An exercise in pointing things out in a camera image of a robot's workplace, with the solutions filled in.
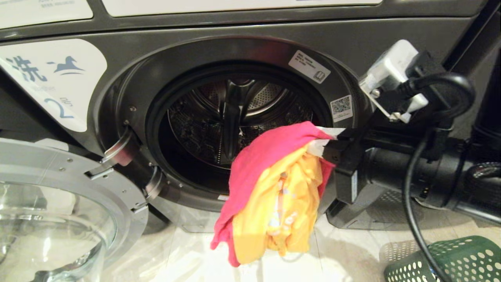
pink cloth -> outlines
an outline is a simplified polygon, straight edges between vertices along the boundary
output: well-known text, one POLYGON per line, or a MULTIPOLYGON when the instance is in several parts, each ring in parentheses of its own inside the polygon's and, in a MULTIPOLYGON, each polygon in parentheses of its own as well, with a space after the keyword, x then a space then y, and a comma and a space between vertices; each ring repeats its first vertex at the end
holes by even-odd
MULTIPOLYGON (((215 249, 220 242, 229 248, 229 263, 238 267, 233 244, 232 218, 242 210, 258 181, 261 173, 288 154, 298 150, 315 139, 332 139, 311 122, 292 124, 268 130, 244 148, 231 165, 229 177, 229 198, 221 209, 221 215, 214 225, 214 238, 210 244, 215 249)), ((322 160, 323 183, 318 187, 320 197, 331 174, 333 164, 322 160)))

front-loading washing machine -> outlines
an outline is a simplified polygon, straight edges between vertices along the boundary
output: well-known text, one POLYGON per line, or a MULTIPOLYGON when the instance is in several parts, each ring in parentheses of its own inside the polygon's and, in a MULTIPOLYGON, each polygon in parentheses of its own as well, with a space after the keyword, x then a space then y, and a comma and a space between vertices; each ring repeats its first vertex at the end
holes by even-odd
MULTIPOLYGON (((357 79, 372 62, 400 39, 444 61, 484 4, 3 1, 0 66, 100 156, 81 174, 110 183, 102 176, 113 171, 136 186, 141 201, 127 213, 148 201, 188 231, 209 231, 243 147, 305 120, 362 126, 373 108, 357 79)), ((328 186, 319 212, 335 198, 328 186)))

perforated basket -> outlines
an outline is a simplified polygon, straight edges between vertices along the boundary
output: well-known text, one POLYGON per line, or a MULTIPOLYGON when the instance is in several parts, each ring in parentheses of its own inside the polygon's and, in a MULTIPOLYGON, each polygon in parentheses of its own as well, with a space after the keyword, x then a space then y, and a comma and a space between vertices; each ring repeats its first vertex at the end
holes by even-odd
MULTIPOLYGON (((470 236, 429 245, 438 265, 452 281, 500 282, 501 249, 481 236, 470 236)), ((421 251, 415 252, 384 270, 388 282, 439 282, 421 251)))

black cable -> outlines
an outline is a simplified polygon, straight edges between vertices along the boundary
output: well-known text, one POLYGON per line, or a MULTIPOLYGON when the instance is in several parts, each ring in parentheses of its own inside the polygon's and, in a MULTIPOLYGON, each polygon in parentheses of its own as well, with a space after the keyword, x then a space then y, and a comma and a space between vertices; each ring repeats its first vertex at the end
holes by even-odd
POLYGON ((457 96, 453 97, 458 101, 453 103, 452 106, 450 105, 451 101, 449 101, 450 97, 442 97, 445 98, 448 103, 445 106, 449 108, 435 112, 432 118, 434 120, 455 118, 466 112, 475 101, 475 89, 473 88, 471 82, 465 76, 451 72, 437 73, 420 78, 409 79, 399 86, 399 91, 403 91, 403 93, 410 98, 415 94, 420 93, 423 88, 435 84, 445 84, 459 91, 456 93, 457 96))
POLYGON ((419 230, 419 226, 417 225, 416 217, 414 216, 414 212, 412 211, 412 205, 411 205, 410 188, 411 188, 412 177, 414 175, 414 170, 416 168, 416 165, 419 162, 419 159, 421 158, 421 154, 426 148, 426 144, 428 143, 431 132, 432 132, 431 130, 428 130, 426 132, 424 138, 417 146, 416 151, 414 151, 412 157, 409 160, 409 163, 407 164, 407 171, 405 173, 405 179, 402 188, 403 191, 402 200, 404 202, 405 216, 407 217, 407 222, 409 222, 409 227, 412 232, 412 235, 414 235, 414 239, 416 240, 418 246, 423 251, 424 256, 428 260, 428 263, 435 270, 435 273, 438 275, 438 277, 442 282, 452 282, 450 277, 444 272, 442 268, 440 268, 436 260, 431 255, 430 250, 428 249, 428 246, 426 245, 426 242, 423 239, 423 235, 419 230))

number 2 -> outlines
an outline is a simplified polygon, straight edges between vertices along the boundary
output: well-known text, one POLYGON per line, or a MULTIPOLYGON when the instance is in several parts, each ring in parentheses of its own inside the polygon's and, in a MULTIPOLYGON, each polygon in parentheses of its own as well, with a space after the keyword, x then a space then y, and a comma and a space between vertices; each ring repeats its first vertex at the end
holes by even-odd
POLYGON ((50 99, 50 98, 47 98, 44 100, 45 103, 48 103, 48 102, 54 102, 58 105, 59 107, 59 110, 60 110, 60 114, 59 114, 59 117, 60 118, 74 118, 72 115, 64 115, 64 108, 61 104, 59 104, 59 102, 57 102, 56 100, 54 99, 50 99))

